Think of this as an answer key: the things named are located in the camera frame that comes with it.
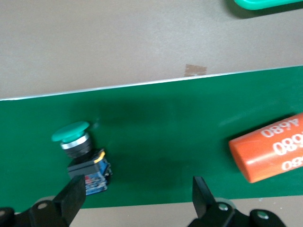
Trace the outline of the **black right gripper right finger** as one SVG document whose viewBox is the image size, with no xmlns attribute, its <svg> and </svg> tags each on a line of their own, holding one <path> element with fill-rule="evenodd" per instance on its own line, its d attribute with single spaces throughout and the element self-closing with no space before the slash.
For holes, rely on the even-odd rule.
<svg viewBox="0 0 303 227">
<path fill-rule="evenodd" d="M 217 201 L 201 176 L 194 176 L 192 202 L 197 214 L 190 227 L 284 227 L 285 223 L 269 210 L 241 213 L 229 200 Z"/>
</svg>

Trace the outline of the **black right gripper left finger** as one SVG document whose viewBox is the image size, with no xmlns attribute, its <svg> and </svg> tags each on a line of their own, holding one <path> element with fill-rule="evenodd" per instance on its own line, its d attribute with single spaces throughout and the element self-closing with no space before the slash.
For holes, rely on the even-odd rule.
<svg viewBox="0 0 303 227">
<path fill-rule="evenodd" d="M 86 199 L 85 176 L 73 177 L 50 201 L 43 200 L 16 214 L 10 207 L 0 209 L 2 227 L 68 227 Z"/>
</svg>

